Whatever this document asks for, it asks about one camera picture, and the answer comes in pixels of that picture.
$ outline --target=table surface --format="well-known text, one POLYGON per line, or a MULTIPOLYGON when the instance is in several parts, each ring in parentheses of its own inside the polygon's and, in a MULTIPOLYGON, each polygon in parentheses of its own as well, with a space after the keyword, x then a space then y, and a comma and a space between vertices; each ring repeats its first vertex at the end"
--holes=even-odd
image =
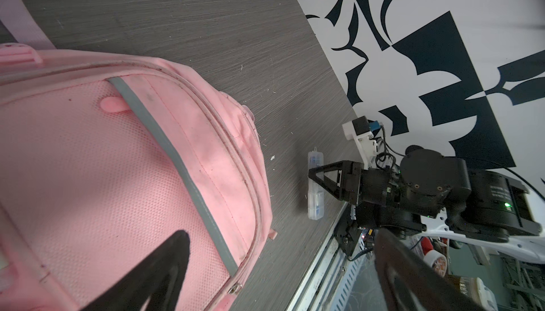
POLYGON ((316 146, 326 163, 359 159, 341 127, 355 113, 297 1, 23 1, 59 49, 186 64, 249 106, 278 237, 268 240, 232 310, 285 309, 342 206, 327 197, 325 217, 307 218, 307 152, 316 146))

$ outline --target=black and white patterned wallpaper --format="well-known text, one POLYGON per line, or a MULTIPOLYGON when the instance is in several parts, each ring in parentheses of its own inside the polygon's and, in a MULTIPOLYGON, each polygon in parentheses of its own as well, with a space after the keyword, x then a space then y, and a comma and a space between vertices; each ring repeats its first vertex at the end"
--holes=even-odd
POLYGON ((545 0, 298 1, 356 114, 394 149, 489 159, 545 192, 545 0))

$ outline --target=white wall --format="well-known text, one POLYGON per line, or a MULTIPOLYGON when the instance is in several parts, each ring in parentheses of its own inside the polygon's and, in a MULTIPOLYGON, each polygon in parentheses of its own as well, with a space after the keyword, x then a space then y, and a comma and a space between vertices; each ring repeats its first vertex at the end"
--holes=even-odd
POLYGON ((545 192, 545 0, 298 1, 357 115, 394 149, 493 160, 545 192))

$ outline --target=gray reflective strip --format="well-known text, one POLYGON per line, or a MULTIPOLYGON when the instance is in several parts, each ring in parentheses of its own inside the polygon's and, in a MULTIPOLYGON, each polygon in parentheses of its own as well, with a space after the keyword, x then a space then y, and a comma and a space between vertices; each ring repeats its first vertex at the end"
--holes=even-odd
POLYGON ((125 102, 127 102, 127 104, 131 107, 131 110, 133 110, 136 117, 138 117, 140 122, 144 124, 146 129, 148 129, 148 131, 153 135, 159 146, 167 153, 168 157, 170 157, 174 163, 176 170, 178 170, 178 174, 183 180, 185 187, 187 188, 187 191, 189 192, 189 195, 197 208, 197 211, 204 221, 208 234, 210 234, 212 241, 214 241, 214 245, 220 254, 223 264, 225 267, 227 267, 229 274, 234 276, 238 270, 238 265, 236 264, 235 259, 233 259, 233 255, 229 251, 227 243, 225 242, 220 229, 217 227, 216 221, 212 217, 210 210, 208 210, 201 192, 199 192, 199 189, 197 186, 195 186, 193 180, 189 176, 187 168, 185 167, 184 162, 181 160, 180 154, 178 151, 176 151, 167 135, 165 135, 159 124, 157 124, 153 116, 149 113, 144 104, 131 90, 131 88, 129 88, 127 83, 125 83, 125 81, 119 77, 109 78, 108 81, 112 83, 113 86, 119 91, 121 96, 123 96, 123 99, 125 99, 125 102))

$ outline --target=pink mesh pocket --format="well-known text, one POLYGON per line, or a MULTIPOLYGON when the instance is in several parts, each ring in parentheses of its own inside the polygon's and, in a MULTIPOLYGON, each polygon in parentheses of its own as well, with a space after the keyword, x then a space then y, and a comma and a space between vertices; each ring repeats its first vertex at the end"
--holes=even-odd
POLYGON ((178 310, 202 310, 228 280, 172 162, 101 81, 0 107, 0 203, 32 251, 80 306, 175 230, 191 240, 178 310))

